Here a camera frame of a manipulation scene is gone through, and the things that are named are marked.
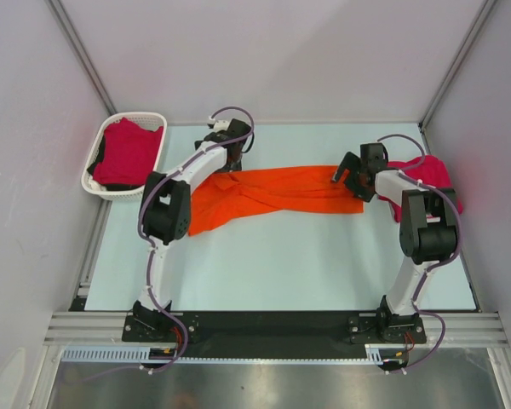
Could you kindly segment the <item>orange t shirt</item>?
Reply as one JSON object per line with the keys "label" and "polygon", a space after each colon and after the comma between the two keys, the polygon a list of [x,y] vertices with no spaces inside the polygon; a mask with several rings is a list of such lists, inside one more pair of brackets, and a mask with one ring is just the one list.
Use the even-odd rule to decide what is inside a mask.
{"label": "orange t shirt", "polygon": [[192,195],[195,236],[228,222],[281,210],[351,215],[364,212],[361,199],[331,180],[331,165],[309,165],[215,173]]}

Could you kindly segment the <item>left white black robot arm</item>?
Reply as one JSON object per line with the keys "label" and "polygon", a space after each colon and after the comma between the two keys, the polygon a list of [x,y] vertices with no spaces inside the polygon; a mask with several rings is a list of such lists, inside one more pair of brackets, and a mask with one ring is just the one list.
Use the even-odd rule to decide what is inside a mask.
{"label": "left white black robot arm", "polygon": [[164,260],[192,224],[192,193],[216,172],[241,170],[244,145],[250,144],[254,123],[233,118],[209,120],[210,133],[194,142],[194,153],[166,173],[146,179],[138,216],[138,234],[149,244],[145,282],[133,305],[133,315],[152,340],[171,330],[170,291],[163,288]]}

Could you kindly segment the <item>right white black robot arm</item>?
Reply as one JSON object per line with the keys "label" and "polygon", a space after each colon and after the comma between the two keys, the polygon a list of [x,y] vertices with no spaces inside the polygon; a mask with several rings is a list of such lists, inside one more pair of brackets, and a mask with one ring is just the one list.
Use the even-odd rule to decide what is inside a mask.
{"label": "right white black robot arm", "polygon": [[416,325],[419,299],[433,271],[454,261],[461,249],[456,192],[439,189],[388,166],[388,153],[380,142],[364,144],[360,154],[344,155],[331,180],[353,196],[370,202],[388,199],[401,210],[399,244],[404,254],[391,290],[376,311],[376,333],[395,342]]}

